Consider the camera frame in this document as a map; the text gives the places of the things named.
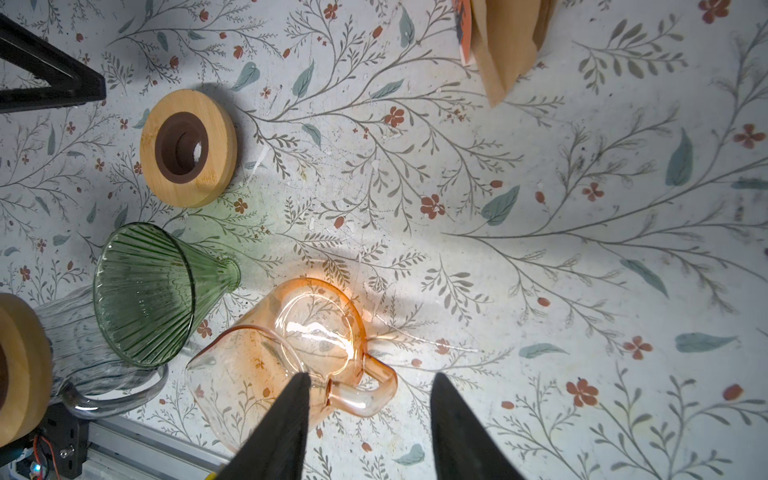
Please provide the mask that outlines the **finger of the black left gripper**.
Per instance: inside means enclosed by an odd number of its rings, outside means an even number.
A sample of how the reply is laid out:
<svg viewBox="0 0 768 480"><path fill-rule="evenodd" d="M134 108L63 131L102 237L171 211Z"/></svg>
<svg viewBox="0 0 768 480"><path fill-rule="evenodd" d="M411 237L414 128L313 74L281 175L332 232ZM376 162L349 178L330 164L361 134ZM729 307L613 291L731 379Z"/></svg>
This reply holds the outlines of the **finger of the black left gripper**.
<svg viewBox="0 0 768 480"><path fill-rule="evenodd" d="M73 107L107 96L101 74L5 15L1 17L1 58L47 83L44 87L3 90L3 113Z"/></svg>

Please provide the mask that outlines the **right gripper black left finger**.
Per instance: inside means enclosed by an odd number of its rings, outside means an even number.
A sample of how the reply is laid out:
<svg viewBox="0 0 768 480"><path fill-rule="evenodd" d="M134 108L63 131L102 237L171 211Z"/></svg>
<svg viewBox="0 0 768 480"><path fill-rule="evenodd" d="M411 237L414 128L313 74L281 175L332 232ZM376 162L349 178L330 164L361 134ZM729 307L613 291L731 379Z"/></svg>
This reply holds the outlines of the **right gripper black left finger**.
<svg viewBox="0 0 768 480"><path fill-rule="evenodd" d="M216 479L301 479L309 429L310 377L292 377Z"/></svg>

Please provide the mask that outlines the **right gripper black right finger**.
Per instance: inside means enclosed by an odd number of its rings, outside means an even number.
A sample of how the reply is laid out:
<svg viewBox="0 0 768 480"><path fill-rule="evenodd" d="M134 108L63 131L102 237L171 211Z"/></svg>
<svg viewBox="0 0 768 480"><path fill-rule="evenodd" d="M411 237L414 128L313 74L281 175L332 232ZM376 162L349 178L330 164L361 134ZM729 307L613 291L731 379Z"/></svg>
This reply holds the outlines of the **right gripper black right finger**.
<svg viewBox="0 0 768 480"><path fill-rule="evenodd" d="M438 479L524 478L443 373L434 378L430 415Z"/></svg>

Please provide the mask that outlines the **amber glass carafe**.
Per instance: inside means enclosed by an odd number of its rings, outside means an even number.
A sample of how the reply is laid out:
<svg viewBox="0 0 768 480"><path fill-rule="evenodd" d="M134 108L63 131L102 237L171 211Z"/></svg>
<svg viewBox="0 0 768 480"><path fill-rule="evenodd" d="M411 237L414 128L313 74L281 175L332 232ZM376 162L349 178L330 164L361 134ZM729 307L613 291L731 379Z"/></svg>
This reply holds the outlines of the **amber glass carafe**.
<svg viewBox="0 0 768 480"><path fill-rule="evenodd" d="M315 278L274 288L187 363L185 382L216 438L236 452L301 373L310 378L311 426L335 410L371 417L398 389L395 370L369 353L352 300Z"/></svg>

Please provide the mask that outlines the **clear grey glass carafe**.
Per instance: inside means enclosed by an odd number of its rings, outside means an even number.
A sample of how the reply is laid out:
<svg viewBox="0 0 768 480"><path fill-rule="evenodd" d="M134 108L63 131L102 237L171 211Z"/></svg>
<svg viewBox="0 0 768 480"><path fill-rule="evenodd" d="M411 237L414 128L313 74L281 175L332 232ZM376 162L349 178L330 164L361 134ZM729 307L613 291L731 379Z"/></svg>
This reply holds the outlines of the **clear grey glass carafe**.
<svg viewBox="0 0 768 480"><path fill-rule="evenodd" d="M122 415L154 399L169 369L138 367L115 353L102 334L90 286L33 309L52 353L51 401L74 416L95 420Z"/></svg>

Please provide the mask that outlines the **green glass dripper cone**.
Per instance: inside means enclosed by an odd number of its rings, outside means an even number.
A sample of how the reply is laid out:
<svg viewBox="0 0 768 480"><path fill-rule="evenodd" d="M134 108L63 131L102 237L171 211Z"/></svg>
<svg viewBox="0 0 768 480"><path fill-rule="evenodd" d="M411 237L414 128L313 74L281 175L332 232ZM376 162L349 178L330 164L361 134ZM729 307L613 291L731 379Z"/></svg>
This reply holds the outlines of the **green glass dripper cone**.
<svg viewBox="0 0 768 480"><path fill-rule="evenodd" d="M173 359L241 272L162 228L134 222L115 230L97 260L98 326L124 361L154 368Z"/></svg>

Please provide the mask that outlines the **wooden dripper ring base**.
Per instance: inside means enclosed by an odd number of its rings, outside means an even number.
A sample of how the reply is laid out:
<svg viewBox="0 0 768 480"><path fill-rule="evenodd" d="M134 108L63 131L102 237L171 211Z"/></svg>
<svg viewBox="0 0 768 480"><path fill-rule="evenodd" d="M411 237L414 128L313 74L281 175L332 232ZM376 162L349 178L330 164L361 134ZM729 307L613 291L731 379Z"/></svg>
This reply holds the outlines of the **wooden dripper ring base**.
<svg viewBox="0 0 768 480"><path fill-rule="evenodd" d="M33 309L1 295L1 445L29 434L48 409L53 383L51 347Z"/></svg>

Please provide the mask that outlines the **orange coffee filter pack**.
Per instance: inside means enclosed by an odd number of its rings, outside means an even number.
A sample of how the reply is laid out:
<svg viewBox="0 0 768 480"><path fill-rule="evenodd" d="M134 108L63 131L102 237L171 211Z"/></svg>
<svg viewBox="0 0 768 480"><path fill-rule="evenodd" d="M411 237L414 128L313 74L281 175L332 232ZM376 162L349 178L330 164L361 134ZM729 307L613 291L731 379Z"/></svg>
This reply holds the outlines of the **orange coffee filter pack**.
<svg viewBox="0 0 768 480"><path fill-rule="evenodd" d="M506 99L535 64L556 8L551 0L456 0L462 63L476 65L489 105Z"/></svg>

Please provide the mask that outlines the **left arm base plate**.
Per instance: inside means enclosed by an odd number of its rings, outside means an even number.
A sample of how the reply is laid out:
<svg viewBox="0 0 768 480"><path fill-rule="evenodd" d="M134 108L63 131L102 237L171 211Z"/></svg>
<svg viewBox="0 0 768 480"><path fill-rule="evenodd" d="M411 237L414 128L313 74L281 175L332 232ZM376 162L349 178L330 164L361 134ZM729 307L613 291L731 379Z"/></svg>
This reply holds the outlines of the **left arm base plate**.
<svg viewBox="0 0 768 480"><path fill-rule="evenodd" d="M62 404L30 434L1 448L2 479L76 479L87 460L89 422Z"/></svg>

